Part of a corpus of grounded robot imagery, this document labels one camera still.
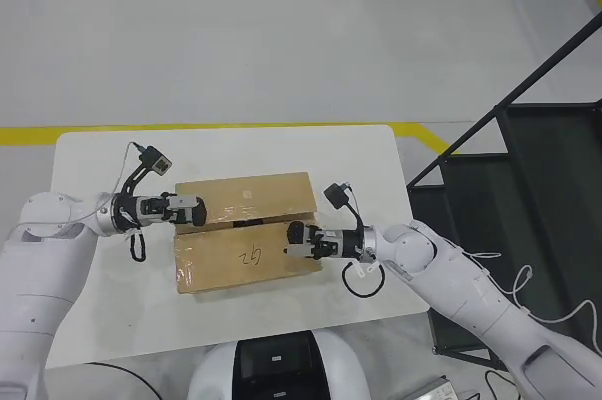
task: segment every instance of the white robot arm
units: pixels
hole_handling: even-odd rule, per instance
[[[602,357],[576,340],[552,332],[512,304],[463,250],[425,224],[412,221],[381,233],[364,227],[344,189],[325,192],[336,207],[347,206],[356,230],[321,230],[292,223],[293,256],[380,261],[433,309],[481,339],[512,374],[526,400],[602,400]]]
[[[99,236],[156,222],[205,223],[205,204],[196,196],[132,195],[148,172],[163,175],[171,165],[153,147],[137,148],[141,165],[121,193],[101,193],[85,201],[40,193],[23,207],[0,256],[1,400],[47,398],[43,371],[48,353],[83,290]],[[141,261],[144,253],[142,249],[135,259]]]

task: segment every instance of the concrete floor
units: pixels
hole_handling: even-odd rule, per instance
[[[592,15],[586,0],[4,0],[0,126],[419,121],[451,142]],[[599,33],[522,100],[601,96]],[[434,157],[416,139],[397,143],[406,181]],[[463,148],[502,149],[493,124]],[[0,147],[0,249],[23,201],[49,189],[53,155],[54,146]],[[484,369],[432,355],[425,315],[335,330],[374,399],[441,374],[460,398],[489,396]],[[114,362],[179,399],[206,350]],[[51,370],[46,382],[52,399],[152,398],[93,366]]]

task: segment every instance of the wire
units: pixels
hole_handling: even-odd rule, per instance
[[[84,215],[83,217],[77,218],[77,219],[72,219],[69,221],[59,221],[59,222],[42,222],[42,221],[33,221],[33,222],[20,222],[18,224],[16,224],[8,233],[7,238],[10,238],[10,236],[12,236],[12,233],[14,233],[14,231],[22,226],[22,225],[67,225],[67,224],[76,224],[77,222],[81,222],[86,218],[90,218],[91,216],[93,216],[94,214],[96,214],[101,208],[103,208],[104,206],[106,206],[114,197],[116,191],[117,191],[117,187],[119,187],[119,182],[121,182],[121,177],[123,176],[123,171],[125,170],[125,162],[128,158],[128,151],[130,150],[130,146],[135,144],[134,142],[128,142],[128,145],[125,148],[125,154],[123,155],[123,162],[121,163],[121,171],[119,171],[119,177],[117,178],[116,183],[114,184],[114,188],[112,188],[112,191],[110,192],[110,194],[108,195],[108,198],[102,203],[100,204],[98,207],[96,207],[94,209],[94,211],[92,211],[91,213]],[[51,238],[54,237],[54,235],[51,236],[39,236],[40,238]]]
[[[383,269],[383,266],[381,264],[379,264],[379,271],[381,271],[381,282],[379,283],[379,286],[377,286],[376,289],[374,289],[374,291],[368,293],[368,294],[361,294],[361,293],[357,293],[355,292],[350,285],[348,284],[347,279],[345,278],[345,274],[346,272],[348,272],[348,269],[350,269],[350,267],[352,267],[353,263],[352,261],[350,261],[344,268],[343,271],[341,271],[341,280],[343,281],[343,284],[345,285],[345,288],[348,289],[348,292],[352,293],[353,295],[355,295],[356,297],[360,298],[360,299],[367,299],[370,298],[374,295],[376,295],[377,293],[379,293],[379,291],[381,290],[381,288],[383,288],[383,285],[385,285],[385,270]]]
[[[361,215],[361,212],[359,211],[359,203],[357,202],[357,196],[354,194],[354,190],[352,190],[352,186],[350,186],[350,184],[348,184],[348,189],[350,190],[350,193],[352,193],[352,198],[354,199],[354,207],[357,209],[357,214]]]
[[[494,375],[498,376],[499,378],[501,378],[504,381],[508,382],[510,385],[514,386],[515,388],[517,387],[517,385],[514,382],[512,382],[508,378],[504,377],[503,375],[501,375],[497,371],[492,370],[492,369],[489,370],[489,371],[485,371],[485,375],[483,376],[483,378],[485,379],[485,383],[487,383],[488,389],[490,389],[490,393],[492,393],[492,397],[494,397],[494,400],[498,400],[498,398],[497,398],[497,394],[494,392],[494,389],[492,388],[492,384],[490,383],[490,380],[488,379],[488,375],[490,375],[490,374],[494,374]],[[519,394],[519,396],[517,397],[517,400],[521,400],[521,394]]]
[[[106,364],[106,363],[100,363],[100,362],[91,362],[91,363],[88,363],[88,365],[96,365],[98,367],[106,367],[106,368],[118,369],[119,371],[127,372],[128,374],[134,376],[135,378],[137,378],[138,380],[140,380],[141,382],[143,382],[143,384],[146,385],[148,387],[148,389],[152,390],[152,393],[154,393],[154,395],[157,397],[157,399],[163,400],[163,397],[161,397],[161,395],[159,394],[159,392],[157,392],[156,389],[153,388],[152,385],[150,385],[148,383],[148,381],[146,381],[145,379],[143,379],[140,375],[138,375],[138,374],[130,371],[129,369],[125,369],[123,367],[119,367],[118,365],[112,365],[112,364]]]
[[[139,241],[141,243],[141,255],[140,256],[137,256],[137,251],[135,248],[136,236],[139,236]],[[132,236],[130,236],[130,255],[132,256],[132,259],[136,262],[144,262],[146,259],[146,257],[145,257],[145,238],[143,237],[143,233],[141,232],[141,229],[139,229],[139,233],[134,233],[134,234],[132,234]]]

